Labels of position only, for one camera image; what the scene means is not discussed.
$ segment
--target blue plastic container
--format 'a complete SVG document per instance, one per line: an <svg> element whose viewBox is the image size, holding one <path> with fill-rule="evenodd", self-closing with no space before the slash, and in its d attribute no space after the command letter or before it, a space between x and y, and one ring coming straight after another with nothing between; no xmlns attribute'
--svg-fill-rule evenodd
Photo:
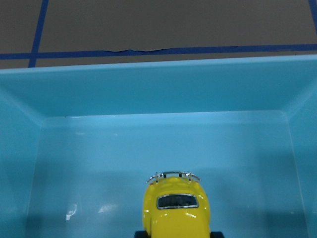
<svg viewBox="0 0 317 238"><path fill-rule="evenodd" d="M0 237L133 238L169 170L226 238L317 237L317 56L0 71Z"/></svg>

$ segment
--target yellow toy car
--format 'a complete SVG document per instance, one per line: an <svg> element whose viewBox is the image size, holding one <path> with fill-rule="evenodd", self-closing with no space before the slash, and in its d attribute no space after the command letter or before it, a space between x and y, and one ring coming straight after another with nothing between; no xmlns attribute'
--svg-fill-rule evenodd
<svg viewBox="0 0 317 238"><path fill-rule="evenodd" d="M179 171L150 177L143 203L148 237L210 237L210 207L199 181L194 174Z"/></svg>

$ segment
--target blue tape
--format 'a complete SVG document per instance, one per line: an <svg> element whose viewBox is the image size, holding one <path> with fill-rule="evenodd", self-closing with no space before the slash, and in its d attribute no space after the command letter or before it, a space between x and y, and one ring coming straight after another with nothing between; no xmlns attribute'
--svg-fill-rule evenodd
<svg viewBox="0 0 317 238"><path fill-rule="evenodd" d="M310 8L311 8L311 13L315 25L315 30L317 32L317 2L316 0L308 0Z"/></svg>
<svg viewBox="0 0 317 238"><path fill-rule="evenodd" d="M170 49L163 49L163 50L156 50L156 51L126 50L126 51L118 51L118 52L114 52L114 51L37 52L37 53L19 53L19 54L0 54L0 60L184 55L184 54L213 54L213 53L247 53L247 52L277 52L277 51L290 51L290 52L291 51L317 51L317 44L190 47L190 48L170 48Z"/></svg>
<svg viewBox="0 0 317 238"><path fill-rule="evenodd" d="M41 37L42 37L48 5L49 5L49 0L42 1L40 15L39 15L38 24L36 27L33 46L32 46L32 53L31 53L30 61L29 61L29 67L35 67L35 64L36 64L37 53L39 52L39 48L40 48L40 42L41 42Z"/></svg>

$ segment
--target black window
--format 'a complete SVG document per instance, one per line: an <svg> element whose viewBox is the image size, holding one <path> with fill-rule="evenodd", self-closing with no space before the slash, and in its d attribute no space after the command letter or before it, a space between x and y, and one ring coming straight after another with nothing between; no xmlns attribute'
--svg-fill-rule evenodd
<svg viewBox="0 0 317 238"><path fill-rule="evenodd" d="M169 194L158 198L159 209L198 207L197 199L191 194Z"/></svg>

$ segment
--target car body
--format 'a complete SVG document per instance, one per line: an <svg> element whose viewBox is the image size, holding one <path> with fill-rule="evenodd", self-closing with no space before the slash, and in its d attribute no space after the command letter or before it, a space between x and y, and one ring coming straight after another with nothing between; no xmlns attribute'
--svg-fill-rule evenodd
<svg viewBox="0 0 317 238"><path fill-rule="evenodd" d="M148 237L210 237L210 207L199 181L192 173L178 171L150 177L143 203Z"/></svg>

